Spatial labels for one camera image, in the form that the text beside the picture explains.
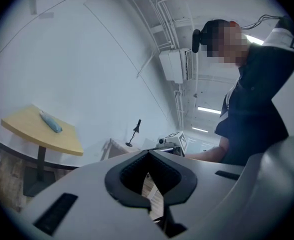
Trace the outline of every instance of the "person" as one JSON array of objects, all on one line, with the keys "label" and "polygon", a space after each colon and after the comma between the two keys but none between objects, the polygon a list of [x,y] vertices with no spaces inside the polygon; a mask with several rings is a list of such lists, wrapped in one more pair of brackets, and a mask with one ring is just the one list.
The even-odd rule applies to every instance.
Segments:
[{"label": "person", "polygon": [[251,155],[288,136],[272,98],[294,71],[294,25],[281,18],[258,45],[248,42],[236,22],[215,19],[204,25],[199,38],[207,56],[235,64],[239,78],[223,100],[215,129],[219,146],[185,157],[244,166]]}]

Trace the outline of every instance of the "wooden floor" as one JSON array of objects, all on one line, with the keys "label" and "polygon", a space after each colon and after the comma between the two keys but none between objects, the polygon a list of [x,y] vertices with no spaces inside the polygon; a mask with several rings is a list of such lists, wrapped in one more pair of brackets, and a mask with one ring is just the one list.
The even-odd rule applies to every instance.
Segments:
[{"label": "wooden floor", "polygon": [[[23,195],[25,167],[36,168],[35,163],[27,162],[3,150],[0,151],[0,202],[2,205],[20,212],[33,198]],[[71,172],[55,168],[44,168],[54,172],[56,180]]]},{"label": "wooden floor", "polygon": [[[3,150],[0,151],[0,202],[2,205],[20,212],[33,198],[23,195],[23,178],[25,167],[36,168],[35,163],[27,162],[13,156]],[[71,172],[70,170],[45,167],[46,171],[52,171],[56,180]],[[151,177],[146,177],[142,189],[142,196],[147,197],[154,186]],[[154,220],[163,215],[163,197],[157,190],[151,198],[150,217]]]}]

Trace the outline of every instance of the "ceiling light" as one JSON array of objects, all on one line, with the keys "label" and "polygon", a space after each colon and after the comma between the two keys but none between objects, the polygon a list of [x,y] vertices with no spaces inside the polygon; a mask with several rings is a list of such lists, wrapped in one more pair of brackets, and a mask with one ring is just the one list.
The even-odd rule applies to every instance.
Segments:
[{"label": "ceiling light", "polygon": [[198,129],[198,128],[195,128],[195,127],[192,127],[194,130],[197,130],[197,131],[201,131],[201,132],[205,132],[205,133],[208,133],[207,130],[202,130],[202,129]]},{"label": "ceiling light", "polygon": [[205,107],[201,107],[201,106],[198,107],[198,110],[211,112],[211,113],[215,113],[215,114],[221,114],[221,111],[219,111],[219,110],[213,110],[213,109],[209,109],[209,108],[205,108]]},{"label": "ceiling light", "polygon": [[258,45],[262,45],[264,43],[264,41],[256,38],[256,37],[252,37],[250,35],[247,35],[245,34],[245,36],[247,37],[247,39],[249,40],[249,42],[251,43],[255,43],[255,44],[258,44]]}]

